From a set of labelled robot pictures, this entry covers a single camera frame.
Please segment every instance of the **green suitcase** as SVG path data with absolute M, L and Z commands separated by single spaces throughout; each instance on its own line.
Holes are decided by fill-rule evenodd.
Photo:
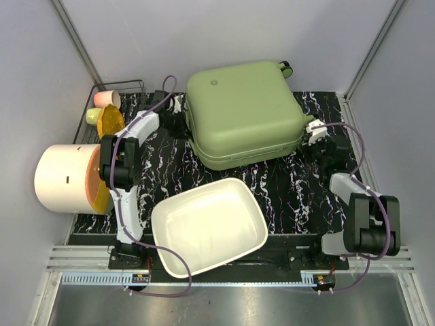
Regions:
M 225 170 L 292 153 L 313 120 L 285 82 L 287 63 L 273 61 L 202 71 L 187 85 L 186 120 L 201 162 Z

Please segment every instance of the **metal frame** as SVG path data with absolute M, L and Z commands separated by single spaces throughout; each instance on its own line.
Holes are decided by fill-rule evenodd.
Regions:
M 399 274 L 400 286 L 414 325 L 433 325 L 416 274 Z
M 46 272 L 44 278 L 45 286 L 31 323 L 32 326 L 48 326 L 62 279 L 62 273 Z
M 379 31 L 378 35 L 373 41 L 373 44 L 370 47 L 366 57 L 364 58 L 360 68 L 358 69 L 358 72 L 356 73 L 355 77 L 353 78 L 353 81 L 351 82 L 351 85 L 349 86 L 349 88 L 345 93 L 345 98 L 347 100 L 350 100 L 351 97 L 353 96 L 355 89 L 360 84 L 361 79 L 366 74 L 368 67 L 372 63 L 373 58 L 376 56 L 377 52 L 379 51 L 379 48 L 385 41 L 385 38 L 387 37 L 388 33 L 392 29 L 394 23 L 397 21 L 400 13 L 402 12 L 402 10 L 404 9 L 407 3 L 408 0 L 396 0 L 393 7 L 389 11 L 387 18 L 382 24 L 381 30 Z
M 59 17 L 59 20 L 62 22 L 62 25 L 65 28 L 65 31 L 67 32 L 69 39 L 71 40 L 72 44 L 74 45 L 75 50 L 77 51 L 77 54 L 79 55 L 80 59 L 82 59 L 83 65 L 85 66 L 86 70 L 88 71 L 89 77 L 92 79 L 94 84 L 100 84 L 99 90 L 105 90 L 103 84 L 103 80 L 101 79 L 97 69 L 94 66 L 94 63 L 89 57 L 88 52 L 86 51 L 86 48 L 84 47 L 82 40 L 80 39 L 73 22 L 71 18 L 68 15 L 67 10 L 65 9 L 63 3 L 61 0 L 50 0 L 50 3 L 53 5 L 54 11 L 56 12 L 57 16 Z

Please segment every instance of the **white wall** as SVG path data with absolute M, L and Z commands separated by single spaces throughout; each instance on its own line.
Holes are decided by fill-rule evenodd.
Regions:
M 435 317 L 435 2 L 409 1 L 351 104 Z
M 293 90 L 344 92 L 394 0 L 63 0 L 105 81 L 288 60 Z
M 0 324 L 23 326 L 72 216 L 39 203 L 33 175 L 47 147 L 72 142 L 92 83 L 47 0 L 2 3 L 0 48 Z

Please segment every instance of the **orange plate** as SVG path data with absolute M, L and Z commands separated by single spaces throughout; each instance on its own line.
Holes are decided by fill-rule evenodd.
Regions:
M 97 130 L 100 139 L 102 139 L 105 134 L 115 134 L 124 128 L 125 123 L 122 118 L 122 113 L 116 106 L 109 104 L 98 114 Z
M 110 193 L 105 182 L 99 176 L 100 150 L 101 146 L 95 147 L 89 159 L 84 186 L 89 204 L 96 212 L 103 214 L 109 202 Z

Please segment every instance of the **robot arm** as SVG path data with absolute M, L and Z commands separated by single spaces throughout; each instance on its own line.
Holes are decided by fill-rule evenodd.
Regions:
M 140 182 L 142 162 L 140 147 L 143 142 L 159 127 L 158 114 L 152 112 L 139 120 L 134 126 L 129 125 L 113 136 L 104 136 L 101 139 L 100 174 L 109 185 L 111 158 L 113 156 L 114 143 L 118 137 L 120 143 L 119 160 L 116 160 L 114 184 L 120 193 L 122 216 L 130 234 L 137 240 L 142 237 L 142 227 L 139 223 L 137 211 L 137 186 Z M 109 190 L 114 202 L 118 199 L 117 193 Z M 116 223 L 119 221 L 119 206 L 115 204 Z M 125 234 L 122 228 L 118 228 L 117 240 L 121 243 L 130 244 L 132 240 Z
M 351 179 L 347 172 L 351 148 L 344 137 L 326 138 L 323 122 L 314 120 L 307 126 L 302 143 L 304 154 L 320 165 L 320 181 L 341 201 L 346 221 L 342 232 L 324 234 L 321 251 L 325 255 L 365 253 L 378 255 L 384 249 L 387 232 L 377 201 Z M 375 193 L 387 211 L 390 224 L 390 243 L 386 255 L 400 250 L 399 202 L 392 196 Z

